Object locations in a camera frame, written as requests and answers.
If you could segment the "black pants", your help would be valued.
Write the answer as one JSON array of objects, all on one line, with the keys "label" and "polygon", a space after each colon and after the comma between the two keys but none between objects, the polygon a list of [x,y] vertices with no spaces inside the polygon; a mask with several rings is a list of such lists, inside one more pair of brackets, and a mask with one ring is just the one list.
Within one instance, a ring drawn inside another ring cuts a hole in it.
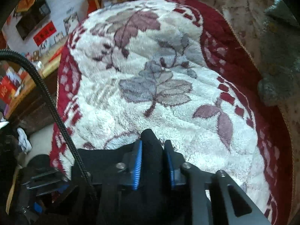
[{"label": "black pants", "polygon": [[[142,141],[142,165],[139,187],[122,191],[116,224],[170,224],[167,221],[167,170],[164,143],[151,129],[144,130],[137,140]],[[71,209],[71,224],[99,224],[99,204],[104,172],[131,151],[133,143],[113,150],[79,149],[80,162],[85,165],[87,179],[80,176],[78,165],[71,174],[76,181],[76,198]]]}]

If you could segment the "grey fleece garment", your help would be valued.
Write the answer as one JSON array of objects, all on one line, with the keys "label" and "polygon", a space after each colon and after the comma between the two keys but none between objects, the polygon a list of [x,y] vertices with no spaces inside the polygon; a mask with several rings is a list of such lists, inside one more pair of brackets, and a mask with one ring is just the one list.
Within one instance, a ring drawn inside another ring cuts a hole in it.
[{"label": "grey fleece garment", "polygon": [[299,23],[282,0],[268,7],[260,37],[260,99],[275,106],[299,96]]}]

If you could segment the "red white floral blanket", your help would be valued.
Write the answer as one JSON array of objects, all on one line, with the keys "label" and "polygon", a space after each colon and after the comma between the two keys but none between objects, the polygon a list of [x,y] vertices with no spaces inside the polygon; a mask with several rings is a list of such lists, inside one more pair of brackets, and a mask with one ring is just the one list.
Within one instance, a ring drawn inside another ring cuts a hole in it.
[{"label": "red white floral blanket", "polygon": [[232,27],[197,0],[138,0],[89,14],[69,35],[57,110],[90,175],[151,129],[186,161],[224,170],[271,224],[287,224],[290,133]]}]

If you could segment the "floral beige quilt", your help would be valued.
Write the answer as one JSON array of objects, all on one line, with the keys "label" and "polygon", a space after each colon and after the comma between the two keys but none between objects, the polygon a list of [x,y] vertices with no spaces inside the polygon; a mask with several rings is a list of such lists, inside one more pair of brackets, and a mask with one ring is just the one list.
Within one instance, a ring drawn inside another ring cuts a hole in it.
[{"label": "floral beige quilt", "polygon": [[[261,52],[260,37],[263,30],[265,10],[275,0],[203,0],[218,9],[232,25],[240,41],[259,66]],[[294,163],[294,188],[290,224],[299,224],[299,96],[275,105],[282,110],[291,132]]]}]

